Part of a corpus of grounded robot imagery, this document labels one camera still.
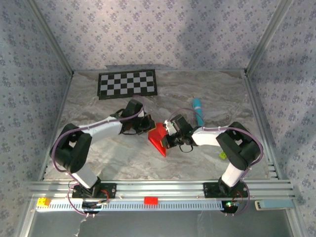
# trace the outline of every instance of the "yellow lego brick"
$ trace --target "yellow lego brick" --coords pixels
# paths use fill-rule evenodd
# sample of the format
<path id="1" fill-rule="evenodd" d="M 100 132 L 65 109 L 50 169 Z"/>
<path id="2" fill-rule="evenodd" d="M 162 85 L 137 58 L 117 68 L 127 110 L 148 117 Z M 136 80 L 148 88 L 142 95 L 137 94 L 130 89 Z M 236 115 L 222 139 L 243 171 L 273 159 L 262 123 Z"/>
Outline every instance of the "yellow lego brick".
<path id="1" fill-rule="evenodd" d="M 51 200 L 47 197 L 39 197 L 37 206 L 49 206 L 50 201 Z"/>
<path id="2" fill-rule="evenodd" d="M 221 153 L 219 154 L 219 157 L 222 158 L 222 159 L 226 159 L 226 158 L 227 158 L 225 152 L 221 152 Z"/>

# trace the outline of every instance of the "red lego brick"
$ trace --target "red lego brick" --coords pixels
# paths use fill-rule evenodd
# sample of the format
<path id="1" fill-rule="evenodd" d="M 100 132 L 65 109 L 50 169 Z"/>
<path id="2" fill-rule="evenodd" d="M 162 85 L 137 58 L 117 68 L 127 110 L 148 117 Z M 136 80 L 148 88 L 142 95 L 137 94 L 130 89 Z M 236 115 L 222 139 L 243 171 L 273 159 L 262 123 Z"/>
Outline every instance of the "red lego brick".
<path id="1" fill-rule="evenodd" d="M 144 197 L 145 205 L 158 205 L 158 197 Z"/>

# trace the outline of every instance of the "wire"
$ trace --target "wire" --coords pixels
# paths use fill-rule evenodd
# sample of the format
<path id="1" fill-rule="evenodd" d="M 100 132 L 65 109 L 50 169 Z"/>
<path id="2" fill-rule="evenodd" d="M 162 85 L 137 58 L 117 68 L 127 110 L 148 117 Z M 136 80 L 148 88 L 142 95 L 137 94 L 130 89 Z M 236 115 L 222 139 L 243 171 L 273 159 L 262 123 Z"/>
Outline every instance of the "wire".
<path id="1" fill-rule="evenodd" d="M 83 212 L 79 211 L 75 205 L 73 205 L 73 203 L 70 201 L 70 197 L 69 197 L 69 193 L 70 193 L 70 190 L 71 189 L 74 189 L 74 186 L 78 185 L 79 183 L 75 183 L 73 184 L 69 189 L 68 189 L 68 192 L 67 192 L 67 199 L 68 199 L 68 202 L 70 204 L 70 206 L 75 210 L 76 213 L 82 215 L 82 216 L 87 216 L 86 214 L 84 214 Z"/>
<path id="2" fill-rule="evenodd" d="M 193 151 L 193 146 L 192 146 L 192 145 L 191 145 L 191 150 L 188 151 L 188 152 L 184 152 L 184 151 L 182 150 L 181 146 L 182 146 L 182 145 L 180 145 L 179 148 L 180 148 L 180 150 L 181 150 L 183 153 L 190 153 L 191 151 Z"/>
<path id="3" fill-rule="evenodd" d="M 108 191 L 102 189 L 101 192 L 106 194 L 106 196 L 107 196 L 107 200 L 106 201 L 110 202 L 110 195 L 109 195 Z"/>
<path id="4" fill-rule="evenodd" d="M 243 207 L 243 209 L 242 209 L 241 211 L 237 212 L 237 213 L 234 213 L 234 214 L 233 214 L 234 216 L 240 215 L 240 214 L 244 213 L 245 210 L 248 208 L 249 203 L 250 203 L 250 192 L 249 192 L 248 185 L 247 185 L 244 181 L 242 181 L 242 182 L 243 182 L 243 184 L 245 185 L 245 187 L 246 187 L 246 189 L 247 189 L 248 199 L 247 199 L 247 203 L 246 203 L 246 205 Z"/>
<path id="5" fill-rule="evenodd" d="M 231 200 L 231 202 L 233 202 L 233 201 L 235 200 L 235 198 L 237 197 L 237 194 L 239 194 L 240 197 L 241 197 L 241 201 L 239 202 L 239 203 L 241 204 L 242 201 L 243 201 L 243 196 L 242 196 L 241 192 L 239 192 L 239 191 L 236 192 L 236 194 L 235 194 L 235 196 L 233 197 L 233 199 Z"/>
<path id="6" fill-rule="evenodd" d="M 194 109 L 190 109 L 190 108 L 179 108 L 178 110 L 176 110 L 175 112 L 173 112 L 173 113 L 170 115 L 168 121 L 170 121 L 170 120 L 172 119 L 172 117 L 174 116 L 174 114 L 176 114 L 176 113 L 179 112 L 180 110 L 190 110 L 190 111 L 194 112 L 195 114 L 197 114 L 197 115 L 201 118 L 201 120 L 202 120 L 202 122 L 203 122 L 203 125 L 204 125 L 204 120 L 203 120 L 202 116 L 201 116 L 198 112 L 196 112 Z"/>
<path id="7" fill-rule="evenodd" d="M 208 131 L 208 132 L 217 132 L 217 131 L 224 131 L 224 130 L 234 130 L 234 131 L 237 131 L 237 132 L 241 132 L 249 137 L 251 137 L 259 146 L 259 149 L 260 149 L 260 156 L 257 160 L 255 160 L 253 163 L 251 163 L 249 165 L 249 167 L 245 170 L 245 172 L 243 173 L 243 175 L 241 176 L 240 179 L 243 179 L 246 174 L 248 173 L 248 171 L 250 170 L 250 168 L 252 166 L 254 166 L 255 164 L 257 164 L 259 161 L 261 161 L 262 157 L 263 157 L 263 146 L 261 144 L 261 142 L 259 142 L 259 140 L 254 136 L 252 135 L 251 133 L 243 130 L 243 129 L 240 129 L 240 128 L 236 128 L 236 127 L 217 127 L 217 128 L 207 128 L 207 127 L 203 127 L 203 130 L 204 131 Z"/>
<path id="8" fill-rule="evenodd" d="M 56 149 L 57 149 L 57 146 L 58 144 L 60 143 L 60 141 L 66 137 L 67 135 L 69 134 L 72 134 L 74 132 L 79 132 L 79 131 L 82 131 L 82 130 L 85 130 L 85 129 L 90 129 L 90 128 L 95 128 L 95 127 L 98 127 L 98 126 L 101 126 L 101 125 L 104 125 L 106 123 L 110 123 L 110 122 L 118 122 L 118 121 L 125 121 L 125 120 L 129 120 L 129 119 L 133 119 L 135 117 L 137 117 L 139 114 L 141 114 L 143 111 L 144 111 L 144 108 L 145 108 L 145 103 L 144 103 L 144 99 L 143 99 L 143 106 L 142 108 L 140 109 L 139 112 L 137 112 L 136 114 L 132 115 L 132 116 L 129 116 L 129 117 L 126 117 L 126 118 L 118 118 L 118 119 L 113 119 L 113 120 L 106 120 L 106 121 L 101 121 L 101 122 L 98 122 L 94 125 L 91 125 L 91 126 L 84 126 L 84 127 L 79 127 L 79 128 L 76 128 L 76 129 L 73 129 L 73 130 L 69 130 L 63 134 L 61 134 L 55 144 L 53 145 L 53 149 L 52 149 L 52 152 L 51 152 L 51 159 L 52 159 L 52 162 L 53 162 L 53 166 L 54 168 L 58 171 L 58 172 L 67 172 L 67 170 L 62 170 L 60 168 L 57 167 L 57 164 L 56 164 L 56 159 L 55 159 L 55 153 L 56 153 Z M 74 180 L 76 180 L 73 175 L 71 175 L 70 173 L 68 173 Z"/>

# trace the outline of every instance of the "patterned wallpaper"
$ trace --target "patterned wallpaper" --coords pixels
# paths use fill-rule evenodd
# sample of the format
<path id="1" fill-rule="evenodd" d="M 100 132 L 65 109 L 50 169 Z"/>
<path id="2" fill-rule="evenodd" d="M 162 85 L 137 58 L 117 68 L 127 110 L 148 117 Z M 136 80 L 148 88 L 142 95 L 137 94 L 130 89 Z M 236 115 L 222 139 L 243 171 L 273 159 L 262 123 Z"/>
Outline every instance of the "patterned wallpaper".
<path id="1" fill-rule="evenodd" d="M 36 0 L 73 70 L 240 69 L 279 0 Z"/>
<path id="2" fill-rule="evenodd" d="M 22 0 L 0 5 L 0 236 L 13 236 L 36 180 L 68 76 Z"/>
<path id="3" fill-rule="evenodd" d="M 316 237 L 316 3 L 297 0 L 252 76 L 279 165 Z"/>

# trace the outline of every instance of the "white robotic arm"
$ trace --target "white robotic arm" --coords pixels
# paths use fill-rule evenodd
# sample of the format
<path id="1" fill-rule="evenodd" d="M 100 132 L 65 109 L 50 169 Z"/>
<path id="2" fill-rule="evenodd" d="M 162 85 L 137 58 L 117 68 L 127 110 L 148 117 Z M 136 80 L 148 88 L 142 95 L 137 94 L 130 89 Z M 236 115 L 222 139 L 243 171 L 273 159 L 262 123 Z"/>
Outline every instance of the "white robotic arm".
<path id="1" fill-rule="evenodd" d="M 142 109 L 143 104 L 132 99 L 125 109 L 102 121 L 82 126 L 67 124 L 59 135 L 59 138 L 62 138 L 58 144 L 54 144 L 55 153 L 52 155 L 53 149 L 50 152 L 51 157 L 88 191 L 91 190 L 93 196 L 92 189 L 100 180 L 86 163 L 90 146 L 106 137 L 116 136 L 130 129 L 134 129 L 135 134 L 141 134 L 155 128 L 156 124 L 151 116 Z"/>
<path id="2" fill-rule="evenodd" d="M 164 147 L 171 148 L 183 144 L 193 146 L 212 145 L 220 146 L 227 155 L 230 163 L 219 179 L 220 189 L 223 193 L 229 193 L 238 184 L 244 172 L 259 156 L 258 144 L 249 136 L 233 130 L 192 128 L 182 115 L 177 115 L 170 121 L 165 121 L 164 127 L 168 132 L 161 143 Z M 248 132 L 240 123 L 234 122 L 229 128 L 237 128 Z"/>

